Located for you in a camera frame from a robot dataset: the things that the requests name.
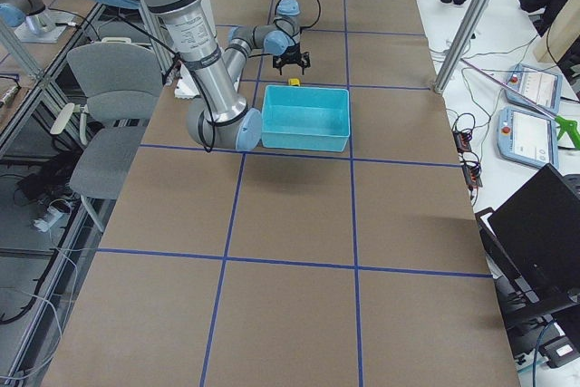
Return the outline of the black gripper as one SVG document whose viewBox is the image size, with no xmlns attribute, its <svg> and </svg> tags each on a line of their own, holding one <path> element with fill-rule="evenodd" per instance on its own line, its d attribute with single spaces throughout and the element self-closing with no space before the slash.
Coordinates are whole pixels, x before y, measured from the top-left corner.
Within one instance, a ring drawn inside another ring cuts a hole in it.
<svg viewBox="0 0 580 387">
<path fill-rule="evenodd" d="M 279 74 L 283 74 L 283 68 L 286 63 L 296 63 L 301 68 L 301 73 L 304 74 L 306 69 L 311 67 L 310 54 L 301 53 L 300 43 L 289 45 L 282 53 L 281 57 L 272 57 L 272 66 L 278 70 Z"/>
</svg>

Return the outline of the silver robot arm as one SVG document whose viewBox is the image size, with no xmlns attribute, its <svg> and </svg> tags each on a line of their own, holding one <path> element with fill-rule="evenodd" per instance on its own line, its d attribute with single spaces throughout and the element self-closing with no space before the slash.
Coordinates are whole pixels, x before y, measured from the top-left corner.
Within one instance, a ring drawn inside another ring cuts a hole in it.
<svg viewBox="0 0 580 387">
<path fill-rule="evenodd" d="M 1 19 L 24 43 L 56 44 L 64 31 L 43 0 L 1 0 Z"/>
<path fill-rule="evenodd" d="M 206 150 L 215 147 L 251 151 L 260 142 L 262 114 L 237 92 L 235 80 L 254 50 L 270 54 L 275 65 L 309 61 L 300 51 L 300 8 L 296 0 L 281 0 L 271 24 L 236 28 L 226 49 L 220 49 L 212 14 L 204 0 L 94 0 L 135 9 L 147 9 L 165 24 L 182 65 L 189 71 L 199 95 L 190 104 L 187 129 Z"/>
</svg>

